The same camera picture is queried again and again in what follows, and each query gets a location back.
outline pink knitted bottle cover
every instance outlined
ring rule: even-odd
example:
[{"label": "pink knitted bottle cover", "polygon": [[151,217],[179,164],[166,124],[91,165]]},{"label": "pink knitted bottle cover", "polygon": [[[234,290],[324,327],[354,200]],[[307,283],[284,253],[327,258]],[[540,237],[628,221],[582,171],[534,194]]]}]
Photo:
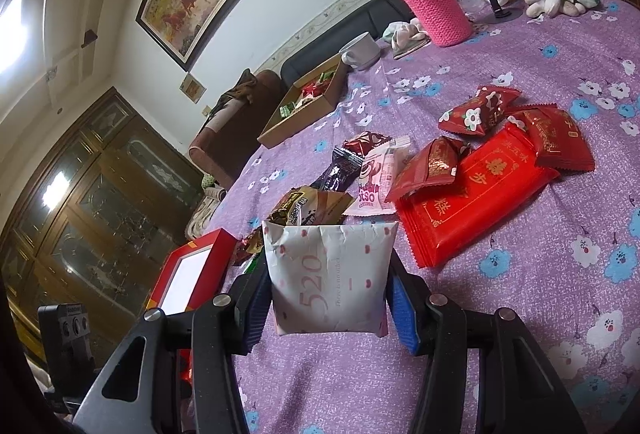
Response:
[{"label": "pink knitted bottle cover", "polygon": [[404,1],[437,46],[454,46],[471,36],[471,23],[456,0]]}]

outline pink snack wrapper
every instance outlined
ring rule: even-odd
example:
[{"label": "pink snack wrapper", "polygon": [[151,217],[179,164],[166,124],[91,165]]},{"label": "pink snack wrapper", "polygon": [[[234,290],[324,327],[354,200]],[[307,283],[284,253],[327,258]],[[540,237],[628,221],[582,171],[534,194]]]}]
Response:
[{"label": "pink snack wrapper", "polygon": [[409,136],[402,136],[375,147],[365,156],[358,178],[358,198],[346,209],[345,215],[396,213],[395,205],[386,203],[385,198],[404,168],[410,146]]}]

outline cardboard box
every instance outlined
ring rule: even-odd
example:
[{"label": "cardboard box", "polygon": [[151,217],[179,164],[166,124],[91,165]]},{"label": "cardboard box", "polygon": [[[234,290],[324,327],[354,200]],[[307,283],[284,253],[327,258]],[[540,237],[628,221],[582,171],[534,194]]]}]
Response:
[{"label": "cardboard box", "polygon": [[[302,87],[314,78],[320,76],[324,71],[332,70],[336,65],[338,66],[338,69],[335,71],[334,77],[326,88],[326,91],[324,91],[324,94],[317,97],[315,100],[310,101],[301,109],[296,110],[289,117],[282,119],[280,116],[280,107],[286,105],[290,101],[297,101],[300,97]],[[305,74],[305,76],[300,78],[291,86],[289,92],[282,99],[278,108],[271,115],[271,118],[267,122],[262,134],[258,136],[258,141],[268,149],[273,148],[312,123],[315,123],[322,116],[326,116],[331,111],[334,111],[346,84],[347,73],[350,70],[351,67],[342,63],[340,54],[336,54],[326,62],[318,65],[318,67],[311,72]]]}]

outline white mug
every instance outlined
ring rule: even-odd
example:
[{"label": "white mug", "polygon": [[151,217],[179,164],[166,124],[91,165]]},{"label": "white mug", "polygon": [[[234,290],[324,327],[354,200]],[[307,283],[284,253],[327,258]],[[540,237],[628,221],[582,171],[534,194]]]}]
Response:
[{"label": "white mug", "polygon": [[357,70],[370,67],[380,57],[380,48],[369,33],[356,36],[338,52],[345,64]]}]

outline small picture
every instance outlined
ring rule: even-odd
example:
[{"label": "small picture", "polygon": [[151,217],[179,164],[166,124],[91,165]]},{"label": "small picture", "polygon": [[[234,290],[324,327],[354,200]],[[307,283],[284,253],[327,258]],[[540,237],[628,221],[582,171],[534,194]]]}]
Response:
[{"label": "small picture", "polygon": [[191,101],[197,103],[206,91],[206,89],[190,74],[182,82],[180,90],[185,93]]}]

